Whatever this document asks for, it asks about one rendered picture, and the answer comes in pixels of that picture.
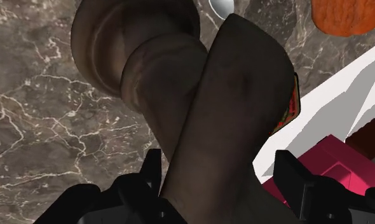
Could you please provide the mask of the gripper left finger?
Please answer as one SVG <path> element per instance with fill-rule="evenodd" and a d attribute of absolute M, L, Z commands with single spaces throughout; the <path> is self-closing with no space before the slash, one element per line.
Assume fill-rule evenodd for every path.
<path fill-rule="evenodd" d="M 118 176 L 104 191 L 71 186 L 34 224 L 188 224 L 159 196 L 160 185 L 161 150 L 150 149 L 140 172 Z"/>

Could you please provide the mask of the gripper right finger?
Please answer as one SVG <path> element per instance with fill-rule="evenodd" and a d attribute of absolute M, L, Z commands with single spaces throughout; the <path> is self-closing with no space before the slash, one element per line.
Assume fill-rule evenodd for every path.
<path fill-rule="evenodd" d="M 273 180 L 302 224 L 375 224 L 375 187 L 353 193 L 312 174 L 288 150 L 276 151 Z"/>

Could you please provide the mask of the pink box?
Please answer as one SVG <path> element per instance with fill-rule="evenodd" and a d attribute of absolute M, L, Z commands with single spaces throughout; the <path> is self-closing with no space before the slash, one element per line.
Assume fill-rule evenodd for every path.
<path fill-rule="evenodd" d="M 313 174 L 334 178 L 348 190 L 364 195 L 375 186 L 375 146 L 349 137 L 345 142 L 329 135 L 298 160 Z"/>

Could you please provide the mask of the dark red block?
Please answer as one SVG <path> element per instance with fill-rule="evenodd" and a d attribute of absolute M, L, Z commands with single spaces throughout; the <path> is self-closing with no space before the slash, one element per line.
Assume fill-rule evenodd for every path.
<path fill-rule="evenodd" d="M 345 143 L 359 152 L 364 157 L 372 160 L 375 158 L 375 118 L 359 128 Z"/>

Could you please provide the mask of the white flat board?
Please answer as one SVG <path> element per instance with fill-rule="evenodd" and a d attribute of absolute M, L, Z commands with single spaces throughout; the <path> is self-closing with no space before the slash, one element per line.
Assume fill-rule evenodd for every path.
<path fill-rule="evenodd" d="M 301 98 L 297 118 L 272 135 L 254 160 L 261 183 L 273 173 L 276 150 L 300 157 L 329 134 L 340 140 L 375 118 L 375 47 Z"/>

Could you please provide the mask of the dark brown rounded block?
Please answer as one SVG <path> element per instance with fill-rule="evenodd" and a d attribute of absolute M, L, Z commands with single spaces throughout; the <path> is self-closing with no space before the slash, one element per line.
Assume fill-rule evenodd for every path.
<path fill-rule="evenodd" d="M 249 20 L 221 25 L 163 185 L 187 224 L 299 224 L 255 175 L 253 160 L 289 106 L 294 67 Z"/>

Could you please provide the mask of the dark brown round vessel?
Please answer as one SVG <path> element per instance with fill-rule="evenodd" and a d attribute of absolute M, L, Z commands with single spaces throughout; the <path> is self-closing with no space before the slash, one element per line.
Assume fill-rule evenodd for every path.
<path fill-rule="evenodd" d="M 193 0 L 82 0 L 72 56 L 96 89 L 144 116 L 171 158 L 207 49 Z"/>

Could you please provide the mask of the orange rough lump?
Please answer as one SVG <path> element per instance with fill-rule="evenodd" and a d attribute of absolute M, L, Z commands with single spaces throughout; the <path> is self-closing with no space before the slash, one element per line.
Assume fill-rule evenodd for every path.
<path fill-rule="evenodd" d="M 311 17 L 326 34 L 365 34 L 375 28 L 375 0 L 311 0 Z"/>

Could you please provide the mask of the silver round dish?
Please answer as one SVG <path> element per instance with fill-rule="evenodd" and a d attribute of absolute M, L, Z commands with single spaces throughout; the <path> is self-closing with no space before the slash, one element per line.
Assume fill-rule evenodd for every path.
<path fill-rule="evenodd" d="M 222 20 L 225 20 L 229 14 L 234 13 L 234 0 L 208 0 L 213 12 Z"/>

